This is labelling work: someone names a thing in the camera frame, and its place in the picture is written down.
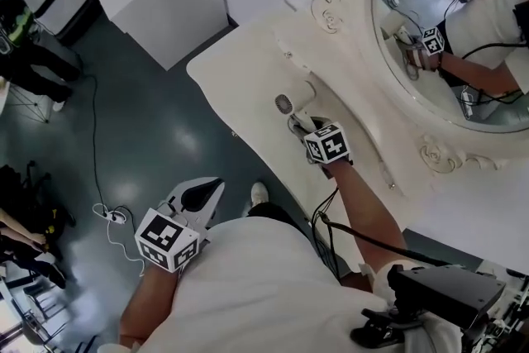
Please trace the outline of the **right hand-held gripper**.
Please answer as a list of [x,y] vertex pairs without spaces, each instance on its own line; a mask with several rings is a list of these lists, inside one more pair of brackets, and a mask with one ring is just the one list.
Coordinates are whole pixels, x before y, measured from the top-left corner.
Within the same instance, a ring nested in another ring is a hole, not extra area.
[[316,130],[310,133],[295,116],[288,118],[288,129],[300,141],[303,141],[307,161],[312,165],[317,165],[327,179],[332,179],[331,173],[326,168],[328,164],[342,161],[348,165],[353,165],[349,142],[339,122],[314,116],[311,117],[311,120]]

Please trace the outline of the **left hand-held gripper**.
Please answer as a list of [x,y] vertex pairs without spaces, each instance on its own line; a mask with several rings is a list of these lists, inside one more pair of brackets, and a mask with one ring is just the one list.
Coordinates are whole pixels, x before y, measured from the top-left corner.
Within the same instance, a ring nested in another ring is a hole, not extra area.
[[[183,200],[183,192],[197,187],[197,200]],[[209,222],[226,184],[217,177],[199,177],[177,184],[171,197],[149,209],[135,240],[143,258],[168,272],[182,271],[210,243]]]

